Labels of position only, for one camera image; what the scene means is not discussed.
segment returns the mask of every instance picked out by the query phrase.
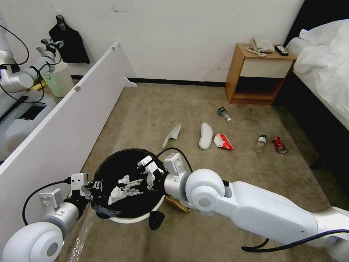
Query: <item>baseboard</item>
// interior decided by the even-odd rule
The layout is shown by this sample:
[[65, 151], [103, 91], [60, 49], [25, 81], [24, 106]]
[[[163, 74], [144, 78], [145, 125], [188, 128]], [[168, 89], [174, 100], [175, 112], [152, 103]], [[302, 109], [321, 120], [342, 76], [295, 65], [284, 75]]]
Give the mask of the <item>baseboard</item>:
[[[72, 79], [80, 80], [83, 76], [71, 75]], [[188, 80], [170, 80], [170, 79], [151, 79], [151, 78], [127, 78], [134, 83], [153, 83], [153, 84], [176, 84], [184, 86], [213, 86], [225, 87], [225, 82], [210, 81], [188, 81]]]

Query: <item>white partition board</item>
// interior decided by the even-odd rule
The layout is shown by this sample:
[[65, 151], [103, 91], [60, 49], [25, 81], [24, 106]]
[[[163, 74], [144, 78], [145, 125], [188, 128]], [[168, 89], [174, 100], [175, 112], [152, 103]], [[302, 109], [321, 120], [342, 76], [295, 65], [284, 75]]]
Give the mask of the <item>white partition board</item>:
[[[124, 77], [115, 43], [0, 166], [0, 253], [24, 226], [21, 211], [27, 196], [80, 172], [126, 84]], [[61, 188], [67, 195], [69, 186]], [[26, 214], [29, 223], [40, 220], [38, 197], [31, 199]]]

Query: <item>wooden nightstand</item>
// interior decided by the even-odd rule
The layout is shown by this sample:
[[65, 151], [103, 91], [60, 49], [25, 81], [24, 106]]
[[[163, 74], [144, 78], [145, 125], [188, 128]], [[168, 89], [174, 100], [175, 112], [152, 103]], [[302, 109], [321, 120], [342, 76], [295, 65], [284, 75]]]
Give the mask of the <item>wooden nightstand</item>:
[[290, 52], [281, 56], [277, 51], [259, 57], [245, 47], [249, 44], [235, 47], [225, 85], [228, 101], [271, 105], [297, 57]]

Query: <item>telephone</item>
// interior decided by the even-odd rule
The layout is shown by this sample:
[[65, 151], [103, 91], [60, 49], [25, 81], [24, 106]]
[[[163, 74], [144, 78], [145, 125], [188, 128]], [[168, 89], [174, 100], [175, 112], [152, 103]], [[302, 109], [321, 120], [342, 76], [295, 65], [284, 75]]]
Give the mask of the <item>telephone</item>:
[[251, 48], [246, 47], [246, 50], [255, 53], [260, 57], [265, 57], [265, 53], [272, 53], [275, 51], [273, 45], [269, 40], [259, 39], [257, 37], [252, 37], [250, 41]]

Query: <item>remote control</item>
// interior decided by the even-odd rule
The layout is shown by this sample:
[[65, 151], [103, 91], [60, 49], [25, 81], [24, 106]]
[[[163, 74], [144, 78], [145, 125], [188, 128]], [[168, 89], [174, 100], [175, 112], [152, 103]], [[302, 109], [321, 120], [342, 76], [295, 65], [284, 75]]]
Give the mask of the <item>remote control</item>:
[[275, 50], [282, 56], [288, 56], [288, 52], [284, 49], [282, 45], [276, 45]]

